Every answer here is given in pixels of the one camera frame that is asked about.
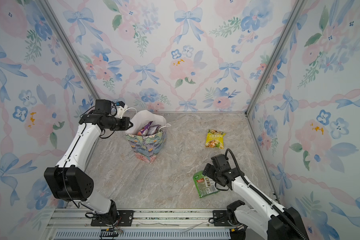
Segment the green snack packet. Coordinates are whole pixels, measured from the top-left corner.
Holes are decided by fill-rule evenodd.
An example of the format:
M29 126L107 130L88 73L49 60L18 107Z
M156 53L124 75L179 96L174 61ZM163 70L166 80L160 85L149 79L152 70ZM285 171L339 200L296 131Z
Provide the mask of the green snack packet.
M216 188L215 182L203 175L202 171L199 171L193 175L193 180L197 188L199 198L218 193L219 190Z

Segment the magenta Fox's candy packet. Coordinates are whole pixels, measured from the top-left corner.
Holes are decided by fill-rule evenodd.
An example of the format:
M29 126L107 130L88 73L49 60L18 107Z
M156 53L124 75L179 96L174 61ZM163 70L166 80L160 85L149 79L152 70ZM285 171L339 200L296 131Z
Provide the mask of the magenta Fox's candy packet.
M137 133L138 136L146 136L148 134L148 131L150 129L151 124L153 121L148 122L145 124Z

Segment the floral paper gift bag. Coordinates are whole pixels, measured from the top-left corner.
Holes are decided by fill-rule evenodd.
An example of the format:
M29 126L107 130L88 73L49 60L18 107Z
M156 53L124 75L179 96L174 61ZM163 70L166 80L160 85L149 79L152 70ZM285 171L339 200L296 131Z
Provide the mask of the floral paper gift bag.
M138 136L138 131L148 122L153 125L161 125L160 131L151 136ZM153 163L157 158L167 139L167 129L171 125L165 117L153 114L147 110L139 111L131 119L132 128L125 131L126 139L129 142L137 159L146 163Z

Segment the yellow snack packet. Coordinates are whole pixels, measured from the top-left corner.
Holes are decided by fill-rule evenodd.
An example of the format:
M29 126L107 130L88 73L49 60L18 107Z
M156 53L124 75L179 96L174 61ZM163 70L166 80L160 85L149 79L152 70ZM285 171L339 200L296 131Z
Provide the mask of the yellow snack packet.
M224 136L226 133L216 130L208 130L205 147L224 149Z

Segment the purple snack packet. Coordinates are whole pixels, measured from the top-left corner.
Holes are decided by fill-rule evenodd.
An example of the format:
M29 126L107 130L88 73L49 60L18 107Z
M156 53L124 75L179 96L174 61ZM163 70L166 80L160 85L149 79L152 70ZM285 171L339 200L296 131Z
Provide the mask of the purple snack packet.
M155 135L160 131L161 125L153 125L148 128L147 136Z

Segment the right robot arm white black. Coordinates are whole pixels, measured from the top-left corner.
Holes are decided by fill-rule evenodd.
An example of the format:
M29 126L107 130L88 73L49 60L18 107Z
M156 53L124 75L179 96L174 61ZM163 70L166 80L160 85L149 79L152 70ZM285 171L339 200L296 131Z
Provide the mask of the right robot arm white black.
M231 156L235 168L230 166L228 155L219 154L212 157L212 163L203 170L203 175L244 199L227 206L229 221L252 229L265 240L307 240L309 237L299 212L266 196L241 171L236 157Z

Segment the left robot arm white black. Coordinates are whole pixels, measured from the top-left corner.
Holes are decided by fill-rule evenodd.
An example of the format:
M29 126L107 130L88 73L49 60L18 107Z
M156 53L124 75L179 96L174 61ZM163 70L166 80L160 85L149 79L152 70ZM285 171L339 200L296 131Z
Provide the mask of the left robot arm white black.
M96 213L110 213L112 201L95 191L93 179L85 173L93 146L106 130L126 131L133 126L124 115L122 102L96 100L94 107L80 115L76 136L55 167L46 168L45 180L56 199L74 202Z

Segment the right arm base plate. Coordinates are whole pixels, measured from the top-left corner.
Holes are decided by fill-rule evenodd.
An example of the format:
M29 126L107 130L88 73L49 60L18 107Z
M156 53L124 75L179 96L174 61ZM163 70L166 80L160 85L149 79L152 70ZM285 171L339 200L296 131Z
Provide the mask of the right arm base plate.
M212 213L213 216L209 219L209 223L215 227L235 228L240 225L227 210L213 210Z

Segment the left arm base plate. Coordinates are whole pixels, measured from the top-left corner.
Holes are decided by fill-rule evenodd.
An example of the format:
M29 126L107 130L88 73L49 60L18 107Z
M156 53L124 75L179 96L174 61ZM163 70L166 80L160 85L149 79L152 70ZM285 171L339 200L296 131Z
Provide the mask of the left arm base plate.
M118 210L104 217L94 217L91 221L92 227L131 227L134 218L133 210Z

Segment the aluminium rail frame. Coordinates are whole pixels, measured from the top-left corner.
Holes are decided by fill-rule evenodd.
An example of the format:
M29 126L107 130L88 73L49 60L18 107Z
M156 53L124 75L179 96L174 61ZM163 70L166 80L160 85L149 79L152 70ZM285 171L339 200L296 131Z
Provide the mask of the aluminium rail frame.
M86 209L57 209L43 240L264 240L252 229L215 227L213 210L226 209L119 209L133 210L131 227L92 227Z

